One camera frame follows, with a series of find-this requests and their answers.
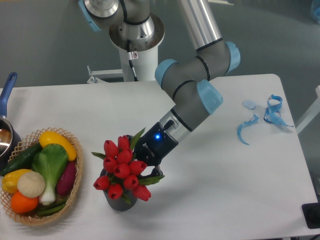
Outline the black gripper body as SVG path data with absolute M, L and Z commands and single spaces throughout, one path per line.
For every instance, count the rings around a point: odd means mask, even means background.
M 146 163 L 147 166 L 160 165 L 162 159 L 179 144 L 167 133 L 173 124 L 173 121 L 168 121 L 162 126 L 160 122 L 157 122 L 140 137 L 133 151 L 136 159 Z

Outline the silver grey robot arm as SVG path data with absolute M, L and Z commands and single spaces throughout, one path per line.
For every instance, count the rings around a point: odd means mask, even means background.
M 223 103 L 210 81 L 241 60 L 234 43 L 224 41 L 206 0 L 180 0 L 196 56 L 183 64 L 158 61 L 165 35 L 162 21 L 150 11 L 148 0 L 80 0 L 78 5 L 94 31 L 107 29 L 118 48 L 126 82 L 155 80 L 173 100 L 174 107 L 142 137 L 133 139 L 138 160 L 152 166 L 152 177 L 163 173 L 162 159 Z

